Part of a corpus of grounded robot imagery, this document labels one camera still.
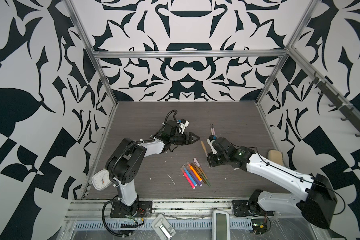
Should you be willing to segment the brown pen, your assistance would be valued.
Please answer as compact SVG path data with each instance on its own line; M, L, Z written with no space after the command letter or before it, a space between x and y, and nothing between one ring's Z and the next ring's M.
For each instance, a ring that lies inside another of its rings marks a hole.
M204 153L205 153L205 155L206 155L206 158L207 158L207 157L208 157L208 151L207 151L207 148L206 148L206 146L205 146L205 144L204 144L203 141L201 141L201 145L202 145L203 151L204 151Z

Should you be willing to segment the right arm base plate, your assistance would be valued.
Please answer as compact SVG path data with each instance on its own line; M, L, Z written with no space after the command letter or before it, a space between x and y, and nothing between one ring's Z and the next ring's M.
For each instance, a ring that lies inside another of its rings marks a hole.
M273 211L265 211L257 202L250 200L233 200L233 213L236 217L274 216Z

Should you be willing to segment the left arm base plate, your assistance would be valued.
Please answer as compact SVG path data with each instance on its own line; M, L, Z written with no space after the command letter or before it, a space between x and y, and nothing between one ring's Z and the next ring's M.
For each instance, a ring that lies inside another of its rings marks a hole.
M131 206L127 206L120 201L112 203L111 218L124 218L127 216L143 218L150 215L153 208L152 201L136 200Z

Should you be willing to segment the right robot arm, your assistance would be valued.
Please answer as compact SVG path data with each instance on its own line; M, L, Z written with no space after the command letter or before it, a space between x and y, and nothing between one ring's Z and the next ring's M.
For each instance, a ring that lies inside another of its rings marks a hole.
M312 225L329 229L338 203L329 179L298 173L259 154L256 147L236 146L223 137L209 136L210 167L230 165L261 176L289 191L279 197L266 191L256 195L256 204L264 211L290 212L304 217Z

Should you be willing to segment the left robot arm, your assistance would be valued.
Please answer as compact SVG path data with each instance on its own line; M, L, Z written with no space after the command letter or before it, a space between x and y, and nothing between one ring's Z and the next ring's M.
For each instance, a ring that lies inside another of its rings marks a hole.
M148 140L122 140L105 166L109 182L117 188L122 204L130 207L138 201L134 179L144 158L171 152L171 146L192 145L200 140L196 134L185 131L188 125L189 122L184 119L170 120L163 123L159 131Z

